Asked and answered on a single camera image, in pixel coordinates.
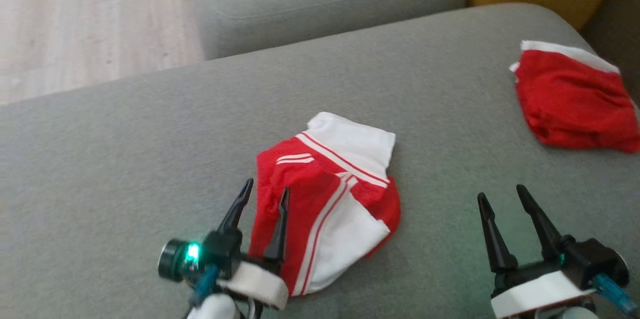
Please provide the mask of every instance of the wooden floor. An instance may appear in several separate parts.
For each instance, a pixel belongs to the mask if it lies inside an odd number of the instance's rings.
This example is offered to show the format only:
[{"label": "wooden floor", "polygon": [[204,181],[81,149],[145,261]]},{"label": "wooden floor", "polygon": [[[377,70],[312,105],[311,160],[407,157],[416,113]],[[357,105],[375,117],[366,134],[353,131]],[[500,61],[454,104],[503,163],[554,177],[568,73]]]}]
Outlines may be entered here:
[{"label": "wooden floor", "polygon": [[0,102],[201,62],[192,0],[0,0]]}]

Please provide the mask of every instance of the red and white garment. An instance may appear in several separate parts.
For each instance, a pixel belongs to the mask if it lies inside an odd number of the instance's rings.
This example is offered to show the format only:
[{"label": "red and white garment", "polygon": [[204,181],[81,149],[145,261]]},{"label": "red and white garment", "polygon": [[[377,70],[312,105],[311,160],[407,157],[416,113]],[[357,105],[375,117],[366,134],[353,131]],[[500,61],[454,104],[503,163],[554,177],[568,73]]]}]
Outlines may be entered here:
[{"label": "red and white garment", "polygon": [[581,48],[522,41],[510,70],[526,123],[547,145],[640,151],[634,105],[620,71]]},{"label": "red and white garment", "polygon": [[386,174],[395,140],[392,132],[320,112],[308,130],[258,155],[249,255],[265,251],[289,187],[281,276],[292,296],[326,288],[398,228],[400,198]]}]

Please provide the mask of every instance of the blue connector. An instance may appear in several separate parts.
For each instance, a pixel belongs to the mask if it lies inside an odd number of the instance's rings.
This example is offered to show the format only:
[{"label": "blue connector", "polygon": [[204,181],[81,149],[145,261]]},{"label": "blue connector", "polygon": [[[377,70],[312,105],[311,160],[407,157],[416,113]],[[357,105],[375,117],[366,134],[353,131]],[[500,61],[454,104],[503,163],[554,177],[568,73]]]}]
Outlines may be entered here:
[{"label": "blue connector", "polygon": [[211,265],[204,271],[189,298],[190,306],[199,308],[202,305],[202,302],[211,294],[211,289],[216,284],[218,272],[218,267],[215,265]]},{"label": "blue connector", "polygon": [[606,274],[598,274],[593,278],[593,288],[627,317],[637,317],[638,305]]}]

